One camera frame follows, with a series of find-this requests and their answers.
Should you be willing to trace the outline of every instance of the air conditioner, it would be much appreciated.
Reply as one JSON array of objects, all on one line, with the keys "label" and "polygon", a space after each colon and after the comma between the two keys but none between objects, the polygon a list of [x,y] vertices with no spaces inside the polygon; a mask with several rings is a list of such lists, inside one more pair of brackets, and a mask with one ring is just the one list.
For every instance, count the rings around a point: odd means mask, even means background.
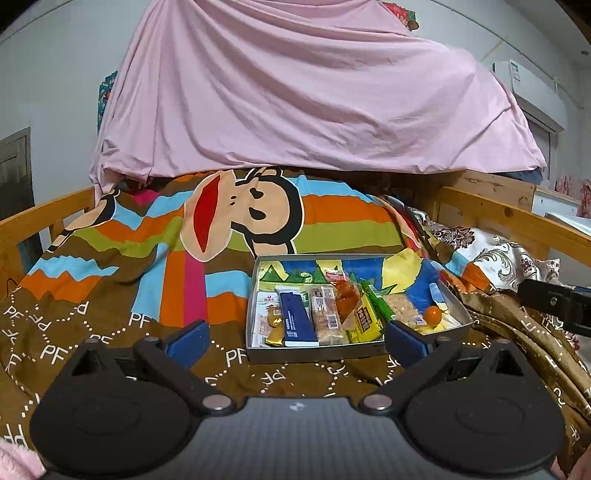
[{"label": "air conditioner", "polygon": [[492,65],[492,71],[537,124],[556,134],[566,130],[568,117],[564,102],[537,76],[515,60],[497,61]]}]

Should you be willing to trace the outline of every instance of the green package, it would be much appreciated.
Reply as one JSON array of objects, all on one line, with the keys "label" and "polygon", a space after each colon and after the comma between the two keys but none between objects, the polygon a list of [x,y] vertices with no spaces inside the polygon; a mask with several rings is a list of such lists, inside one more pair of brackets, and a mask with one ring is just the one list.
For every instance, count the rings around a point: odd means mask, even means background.
[{"label": "green package", "polygon": [[384,323],[393,322],[396,320],[396,315],[390,308],[390,306],[386,303],[384,298],[381,296],[380,292],[376,290],[376,288],[369,283],[367,280],[361,281],[361,288],[363,292],[368,296],[369,301],[373,305],[376,313],[378,314],[379,319]]}]

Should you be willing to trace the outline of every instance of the door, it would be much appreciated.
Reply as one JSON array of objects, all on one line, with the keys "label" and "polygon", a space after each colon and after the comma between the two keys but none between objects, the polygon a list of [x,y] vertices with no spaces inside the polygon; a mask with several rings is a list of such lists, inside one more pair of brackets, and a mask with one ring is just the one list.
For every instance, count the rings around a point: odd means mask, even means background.
[{"label": "door", "polygon": [[[0,141],[0,220],[33,206],[30,129],[27,128]],[[39,235],[25,240],[19,250],[27,272],[43,253]]]}]

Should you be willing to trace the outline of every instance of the yellow snack bag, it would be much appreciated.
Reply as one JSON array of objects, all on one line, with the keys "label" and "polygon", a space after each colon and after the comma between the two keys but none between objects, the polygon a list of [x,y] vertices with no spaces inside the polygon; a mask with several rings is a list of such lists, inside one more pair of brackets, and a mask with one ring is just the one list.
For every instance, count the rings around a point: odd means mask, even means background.
[{"label": "yellow snack bag", "polygon": [[[351,343],[373,342],[384,333],[384,326],[374,312],[367,295],[361,295],[357,308],[351,312],[355,318],[355,327],[347,330]],[[345,320],[343,326],[350,324]]]}]

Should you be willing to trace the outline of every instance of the cherry tomato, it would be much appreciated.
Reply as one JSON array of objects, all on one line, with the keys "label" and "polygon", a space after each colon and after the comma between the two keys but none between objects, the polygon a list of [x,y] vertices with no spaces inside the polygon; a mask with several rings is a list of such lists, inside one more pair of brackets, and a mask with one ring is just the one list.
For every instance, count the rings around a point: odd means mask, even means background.
[{"label": "cherry tomato", "polygon": [[423,320],[427,322],[427,325],[429,325],[432,328],[435,328],[437,325],[441,323],[441,310],[439,310],[435,306],[429,307],[423,315]]}]

